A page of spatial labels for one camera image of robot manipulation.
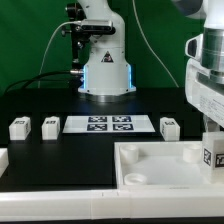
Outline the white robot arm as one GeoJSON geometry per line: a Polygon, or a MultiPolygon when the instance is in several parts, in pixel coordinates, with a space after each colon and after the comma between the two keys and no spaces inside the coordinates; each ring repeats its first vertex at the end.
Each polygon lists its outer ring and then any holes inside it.
{"type": "MultiPolygon", "coordinates": [[[[171,0],[190,18],[203,18],[202,34],[188,40],[185,54],[187,101],[224,127],[224,0],[171,0]]],[[[125,59],[125,23],[108,0],[78,0],[86,18],[81,29],[90,33],[91,50],[84,65],[80,91],[96,99],[133,92],[125,59]]]]}

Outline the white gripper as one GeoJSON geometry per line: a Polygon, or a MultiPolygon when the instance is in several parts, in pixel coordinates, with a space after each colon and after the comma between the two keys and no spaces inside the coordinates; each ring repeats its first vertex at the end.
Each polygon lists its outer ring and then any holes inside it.
{"type": "Polygon", "coordinates": [[[208,132],[224,128],[224,85],[211,80],[210,71],[194,59],[187,62],[185,94],[187,101],[207,116],[208,132]]]}

